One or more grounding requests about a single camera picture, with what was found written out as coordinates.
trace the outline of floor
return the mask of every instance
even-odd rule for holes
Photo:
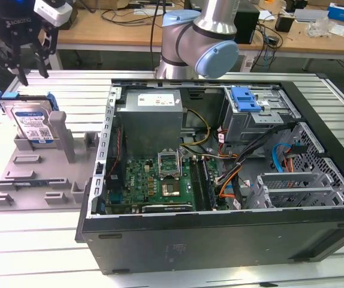
[[[158,63],[159,55],[154,54],[154,61]],[[23,66],[35,69],[35,63],[29,51],[22,57]],[[102,52],[102,64],[99,64],[98,52],[61,50],[64,69],[72,70],[150,70],[150,54],[146,52]],[[239,71],[242,57],[232,71]],[[269,72],[272,73],[305,73],[302,70],[303,58],[277,58],[272,63]],[[254,68],[254,72],[266,72],[265,67]],[[309,73],[324,73],[344,93],[344,67],[337,61],[316,59],[309,68]],[[0,68],[0,90],[4,91],[13,76]]]

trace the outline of motherboard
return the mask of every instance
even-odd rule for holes
[[[110,191],[106,212],[137,214],[213,209],[218,175],[215,159],[129,159],[125,187]]]

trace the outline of open computer tower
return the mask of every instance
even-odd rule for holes
[[[316,262],[344,147],[292,82],[113,80],[79,232],[103,274]]]

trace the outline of hard drive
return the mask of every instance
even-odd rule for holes
[[[27,96],[19,93],[1,95],[0,92],[0,106],[16,122],[17,136],[28,139],[32,146],[49,147],[53,144],[53,139],[58,138],[49,123],[51,112],[59,110],[52,94]]]

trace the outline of aluminum extrusion table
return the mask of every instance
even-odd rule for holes
[[[37,95],[51,91],[74,136],[99,131],[111,79],[147,78],[137,71],[37,71],[28,75],[29,86],[13,81],[9,91]],[[233,73],[224,78],[293,81],[344,145],[344,95],[315,74]],[[15,128],[0,110],[0,174],[12,151]],[[251,266],[194,271],[103,276],[86,244],[74,235],[79,212],[0,213],[0,287],[260,287],[269,282],[285,287],[344,287],[344,247],[319,263]]]

